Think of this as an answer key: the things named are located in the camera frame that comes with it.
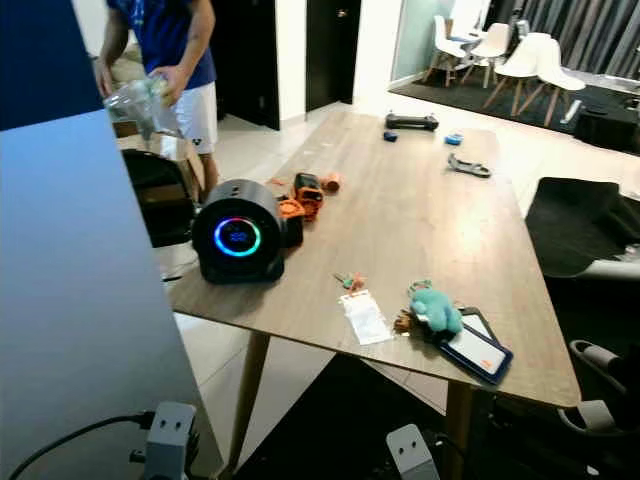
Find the door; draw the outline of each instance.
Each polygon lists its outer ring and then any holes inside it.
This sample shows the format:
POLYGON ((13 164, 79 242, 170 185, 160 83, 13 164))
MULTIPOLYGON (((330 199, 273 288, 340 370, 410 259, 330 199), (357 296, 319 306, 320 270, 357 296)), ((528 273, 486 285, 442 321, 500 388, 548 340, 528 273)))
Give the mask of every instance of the door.
POLYGON ((307 0, 307 112, 353 101, 360 0, 307 0))
POLYGON ((219 108, 280 129, 275 0, 213 0, 219 108))

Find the man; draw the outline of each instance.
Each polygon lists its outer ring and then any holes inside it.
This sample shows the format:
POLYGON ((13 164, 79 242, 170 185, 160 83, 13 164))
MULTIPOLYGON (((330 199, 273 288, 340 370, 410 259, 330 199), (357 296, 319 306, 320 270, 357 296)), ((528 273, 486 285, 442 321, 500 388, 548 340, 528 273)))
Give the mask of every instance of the man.
POLYGON ((127 46, 131 28, 145 71, 167 79, 164 101, 200 156, 205 177, 201 200, 206 199, 218 182, 213 159, 217 118, 216 72, 209 49, 215 24, 211 0, 107 0, 107 6, 104 44, 95 62, 100 94, 113 91, 109 69, 127 46))

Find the white shorts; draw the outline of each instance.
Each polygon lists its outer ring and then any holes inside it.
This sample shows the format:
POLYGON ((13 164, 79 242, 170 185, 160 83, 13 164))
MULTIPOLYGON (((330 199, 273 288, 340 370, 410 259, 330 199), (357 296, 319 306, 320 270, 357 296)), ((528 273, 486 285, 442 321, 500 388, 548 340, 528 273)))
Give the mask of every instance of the white shorts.
POLYGON ((198 153, 213 153, 218 141, 216 83, 185 90, 172 107, 185 138, 198 153))

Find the blue t-shirt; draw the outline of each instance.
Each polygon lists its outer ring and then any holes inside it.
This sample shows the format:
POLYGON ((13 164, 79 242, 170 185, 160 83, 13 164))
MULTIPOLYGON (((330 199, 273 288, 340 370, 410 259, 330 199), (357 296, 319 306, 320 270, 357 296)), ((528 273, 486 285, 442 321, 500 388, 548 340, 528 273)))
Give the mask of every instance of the blue t-shirt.
MULTIPOLYGON (((107 0, 110 8, 121 11, 135 32, 144 69, 150 73, 156 67, 177 65, 187 45, 192 0, 107 0)), ((201 87, 216 80, 211 49, 193 70, 187 89, 201 87)))

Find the wooden table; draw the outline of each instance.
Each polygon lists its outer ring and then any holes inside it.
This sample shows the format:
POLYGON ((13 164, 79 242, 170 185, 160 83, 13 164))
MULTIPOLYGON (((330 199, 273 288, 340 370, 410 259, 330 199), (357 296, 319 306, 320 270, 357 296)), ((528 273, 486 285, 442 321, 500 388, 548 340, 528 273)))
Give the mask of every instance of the wooden table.
MULTIPOLYGON (((447 423, 466 443, 470 386, 560 407, 580 391, 511 184, 492 132, 462 130, 459 147, 422 130, 382 140, 380 118, 333 113, 277 174, 342 173, 304 244, 274 284, 215 286, 194 268, 170 292, 176 311, 254 333, 245 367, 229 468, 246 433, 269 336, 424 373, 450 381, 447 423), (450 151, 492 168, 486 180, 446 168, 450 151), (392 322, 408 305, 407 287, 428 278, 464 305, 479 308, 514 360, 497 387, 482 384, 417 338, 360 346, 337 299, 334 272, 361 272, 392 322)), ((274 193, 284 190, 273 188, 274 193)), ((450 478, 460 475, 452 462, 450 478)))

